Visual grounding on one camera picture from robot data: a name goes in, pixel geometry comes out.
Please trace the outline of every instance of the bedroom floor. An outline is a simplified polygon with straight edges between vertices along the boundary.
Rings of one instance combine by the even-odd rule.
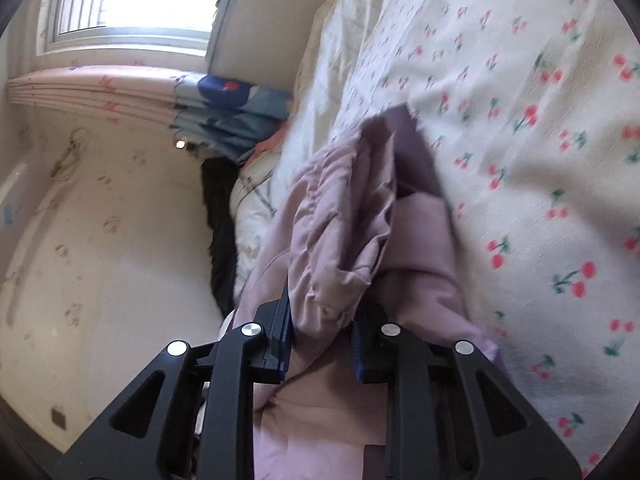
[[[33,115],[47,153],[77,126],[85,150],[31,219],[0,292],[0,393],[66,450],[167,343],[209,342],[222,318],[199,163],[167,131]]]

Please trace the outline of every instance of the white quilt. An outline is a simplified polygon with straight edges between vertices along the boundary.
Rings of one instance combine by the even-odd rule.
[[[615,4],[329,0],[299,82],[260,197],[234,194],[238,290],[306,158],[408,102],[471,315],[586,476],[640,397],[640,48]]]

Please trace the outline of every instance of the white wall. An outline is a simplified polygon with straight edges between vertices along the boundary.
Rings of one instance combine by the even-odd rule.
[[[8,37],[11,26],[0,38],[0,184],[26,152],[25,123],[21,111],[6,100],[4,84],[8,73]]]
[[[212,72],[290,90],[325,0],[231,0]]]

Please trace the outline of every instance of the lavender cloth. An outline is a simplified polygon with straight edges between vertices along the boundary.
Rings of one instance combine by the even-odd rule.
[[[446,205],[405,107],[325,146],[295,182],[234,319],[251,321],[287,280],[296,339],[287,381],[255,385],[256,478],[360,479],[386,418],[385,387],[355,380],[341,332],[365,292],[425,340],[464,338],[491,359],[497,348],[465,319]]]

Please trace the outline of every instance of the bed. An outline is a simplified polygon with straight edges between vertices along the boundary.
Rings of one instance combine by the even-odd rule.
[[[288,132],[232,194],[236,298],[306,159],[407,102],[468,314],[586,476],[640,391],[638,60],[612,0],[328,0]]]

